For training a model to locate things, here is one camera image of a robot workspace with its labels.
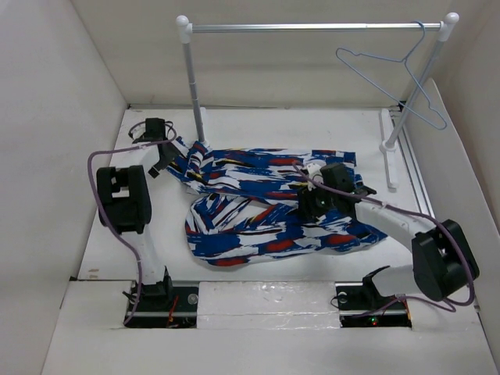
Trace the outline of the blue white red patterned trousers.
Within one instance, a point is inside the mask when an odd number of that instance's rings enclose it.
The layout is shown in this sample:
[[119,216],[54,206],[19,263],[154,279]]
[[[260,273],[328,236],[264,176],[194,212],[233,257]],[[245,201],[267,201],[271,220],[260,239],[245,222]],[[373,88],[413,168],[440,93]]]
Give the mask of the blue white red patterned trousers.
[[166,168],[199,197],[184,228],[191,254],[210,266],[240,266],[323,250],[358,252],[387,235],[336,209],[313,221],[298,213],[298,190],[307,186],[293,162],[343,163],[355,172],[353,152],[286,148],[212,149],[178,137],[177,157]]

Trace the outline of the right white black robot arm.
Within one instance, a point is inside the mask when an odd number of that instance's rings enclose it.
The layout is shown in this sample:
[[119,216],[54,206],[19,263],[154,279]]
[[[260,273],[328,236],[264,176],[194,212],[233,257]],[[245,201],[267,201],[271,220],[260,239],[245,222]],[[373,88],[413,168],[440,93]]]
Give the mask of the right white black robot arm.
[[374,189],[354,182],[342,163],[319,166],[294,162],[293,168],[307,182],[298,193],[305,217],[315,219],[336,209],[386,234],[411,253],[411,264],[383,266],[362,279],[365,316],[408,300],[450,313],[473,304],[474,281],[480,271],[457,222],[440,222],[382,202]]

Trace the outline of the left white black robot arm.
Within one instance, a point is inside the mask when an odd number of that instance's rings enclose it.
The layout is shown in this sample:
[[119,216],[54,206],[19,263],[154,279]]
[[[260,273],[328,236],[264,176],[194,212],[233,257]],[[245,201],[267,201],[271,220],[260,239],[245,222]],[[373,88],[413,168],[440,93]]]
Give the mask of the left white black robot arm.
[[155,249],[149,224],[152,201],[148,181],[178,155],[177,132],[171,121],[147,118],[128,132],[132,145],[93,152],[87,173],[101,224],[130,249],[137,263],[137,281],[124,295],[131,311],[160,311],[174,300],[171,277]]

